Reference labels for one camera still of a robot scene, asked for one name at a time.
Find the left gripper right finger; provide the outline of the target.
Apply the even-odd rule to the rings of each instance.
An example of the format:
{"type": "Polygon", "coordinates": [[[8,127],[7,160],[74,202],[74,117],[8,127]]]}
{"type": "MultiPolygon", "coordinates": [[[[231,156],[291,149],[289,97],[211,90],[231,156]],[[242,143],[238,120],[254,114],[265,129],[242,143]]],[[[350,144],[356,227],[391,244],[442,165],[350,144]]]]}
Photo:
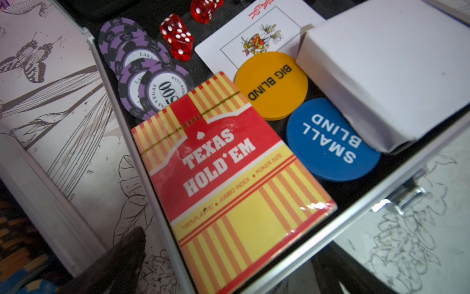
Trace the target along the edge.
{"type": "Polygon", "coordinates": [[[342,294],[343,287],[351,294],[396,294],[335,242],[322,248],[311,262],[322,294],[342,294]]]}

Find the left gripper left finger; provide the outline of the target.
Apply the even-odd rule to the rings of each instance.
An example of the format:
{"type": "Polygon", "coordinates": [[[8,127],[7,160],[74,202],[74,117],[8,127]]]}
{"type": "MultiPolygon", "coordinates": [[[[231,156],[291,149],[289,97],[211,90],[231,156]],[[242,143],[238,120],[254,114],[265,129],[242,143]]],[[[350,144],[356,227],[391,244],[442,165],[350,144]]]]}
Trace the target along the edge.
{"type": "Polygon", "coordinates": [[[142,269],[146,234],[134,228],[97,262],[61,287],[60,294],[135,294],[142,269]]]}

